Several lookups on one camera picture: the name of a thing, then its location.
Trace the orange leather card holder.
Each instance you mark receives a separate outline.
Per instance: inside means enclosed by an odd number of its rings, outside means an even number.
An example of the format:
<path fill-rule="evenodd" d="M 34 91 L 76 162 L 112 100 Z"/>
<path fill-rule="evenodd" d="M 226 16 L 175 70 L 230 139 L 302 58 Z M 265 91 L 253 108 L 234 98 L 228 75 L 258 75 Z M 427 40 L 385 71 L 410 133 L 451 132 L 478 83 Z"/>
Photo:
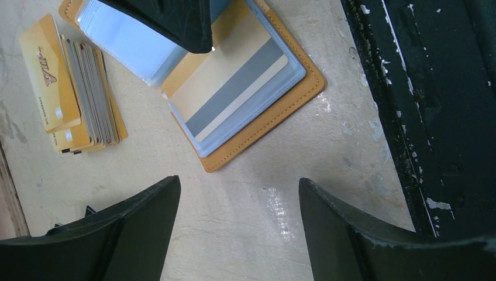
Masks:
<path fill-rule="evenodd" d="M 264 1 L 63 1 L 58 12 L 161 89 L 209 173 L 326 86 Z"/>

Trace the single gold credit card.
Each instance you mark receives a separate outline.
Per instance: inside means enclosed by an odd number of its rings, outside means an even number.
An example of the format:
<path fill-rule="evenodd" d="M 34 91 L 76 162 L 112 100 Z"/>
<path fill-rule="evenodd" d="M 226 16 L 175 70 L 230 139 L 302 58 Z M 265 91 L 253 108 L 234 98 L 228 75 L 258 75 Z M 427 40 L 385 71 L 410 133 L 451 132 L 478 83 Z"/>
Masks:
<path fill-rule="evenodd" d="M 197 142 L 213 134 L 290 61 L 246 1 L 232 1 L 214 22 L 212 34 L 213 51 L 188 53 L 162 83 Z"/>

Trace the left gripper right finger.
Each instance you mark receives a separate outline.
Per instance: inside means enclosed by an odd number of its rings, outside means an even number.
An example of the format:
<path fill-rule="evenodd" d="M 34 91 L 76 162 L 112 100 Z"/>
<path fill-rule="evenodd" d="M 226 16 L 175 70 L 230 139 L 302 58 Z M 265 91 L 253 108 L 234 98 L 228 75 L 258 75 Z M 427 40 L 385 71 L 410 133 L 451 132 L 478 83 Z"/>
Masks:
<path fill-rule="evenodd" d="M 380 220 L 299 180 L 315 280 L 494 280 L 495 235 L 445 240 Z"/>

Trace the gold credit card stack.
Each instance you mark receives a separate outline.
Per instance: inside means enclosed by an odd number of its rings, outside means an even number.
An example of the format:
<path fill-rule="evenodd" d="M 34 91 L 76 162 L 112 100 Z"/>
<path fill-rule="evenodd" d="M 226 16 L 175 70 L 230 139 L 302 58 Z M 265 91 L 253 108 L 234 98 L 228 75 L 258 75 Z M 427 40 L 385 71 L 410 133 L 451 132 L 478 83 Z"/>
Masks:
<path fill-rule="evenodd" d="M 19 43 L 56 152 L 94 152 L 128 137 L 99 49 L 65 38 L 49 13 Z"/>

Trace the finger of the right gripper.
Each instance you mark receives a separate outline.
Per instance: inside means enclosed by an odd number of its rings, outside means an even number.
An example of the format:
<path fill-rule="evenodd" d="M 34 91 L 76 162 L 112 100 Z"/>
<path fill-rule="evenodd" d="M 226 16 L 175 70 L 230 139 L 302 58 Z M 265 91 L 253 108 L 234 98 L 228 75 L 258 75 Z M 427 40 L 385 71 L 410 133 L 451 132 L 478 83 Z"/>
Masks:
<path fill-rule="evenodd" d="M 190 53 L 208 53 L 213 47 L 209 0 L 108 0 L 103 3 Z"/>

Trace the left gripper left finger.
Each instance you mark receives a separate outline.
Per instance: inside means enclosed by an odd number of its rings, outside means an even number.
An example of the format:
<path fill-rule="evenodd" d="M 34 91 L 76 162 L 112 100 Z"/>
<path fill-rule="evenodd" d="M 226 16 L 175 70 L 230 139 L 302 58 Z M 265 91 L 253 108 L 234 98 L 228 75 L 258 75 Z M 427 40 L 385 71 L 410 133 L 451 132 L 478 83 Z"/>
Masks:
<path fill-rule="evenodd" d="M 1 241 L 2 280 L 159 280 L 181 195 L 168 176 L 39 237 Z"/>

